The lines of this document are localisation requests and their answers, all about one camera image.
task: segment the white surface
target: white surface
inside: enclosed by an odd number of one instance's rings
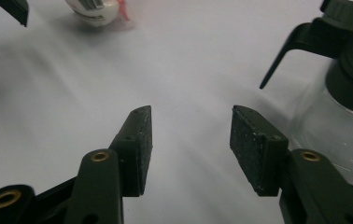
[[[229,149],[233,105],[285,134],[328,59],[289,53],[259,84],[289,32],[321,0],[130,0],[135,27],[89,29],[62,0],[31,0],[28,28],[0,8],[0,188],[43,192],[108,147],[129,112],[152,106],[147,190],[125,223],[283,223]]]

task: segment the black object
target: black object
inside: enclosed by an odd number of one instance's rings
[[[322,18],[292,31],[260,88],[264,88],[289,50],[302,49],[335,59],[326,76],[326,87],[337,102],[353,110],[353,2],[325,0],[320,9],[324,12]]]
[[[122,197],[144,193],[152,149],[150,110],[131,112],[110,148],[83,157],[77,177],[37,196],[24,185],[0,189],[0,224],[123,223]],[[123,139],[129,143],[113,147]]]
[[[27,26],[29,7],[26,0],[0,0],[2,7],[23,26]]]
[[[288,224],[353,224],[353,187],[323,155],[288,150],[288,139],[257,111],[235,105],[230,146],[259,196],[276,196]]]

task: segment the brass screw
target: brass screw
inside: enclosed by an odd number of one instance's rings
[[[0,193],[0,208],[14,204],[21,197],[21,192],[17,189],[10,189]]]
[[[107,152],[97,152],[92,155],[92,161],[105,161],[109,158],[109,153]]]
[[[320,156],[317,153],[310,152],[310,151],[302,152],[301,156],[303,157],[303,159],[305,159],[307,161],[320,161],[321,160]]]

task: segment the black lid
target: black lid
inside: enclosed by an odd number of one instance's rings
[[[335,58],[326,77],[326,87],[341,105],[353,110],[353,2],[325,0],[322,18],[296,27],[263,79],[261,89],[291,49],[303,49]]]

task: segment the tabletop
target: tabletop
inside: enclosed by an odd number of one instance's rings
[[[0,8],[0,188],[35,193],[75,176],[130,111],[151,105],[146,192],[125,223],[283,223],[230,150],[234,105],[289,135],[294,109],[330,60],[294,50],[261,79],[320,0],[128,0],[128,27],[92,29],[63,0],[29,0],[28,27]]]

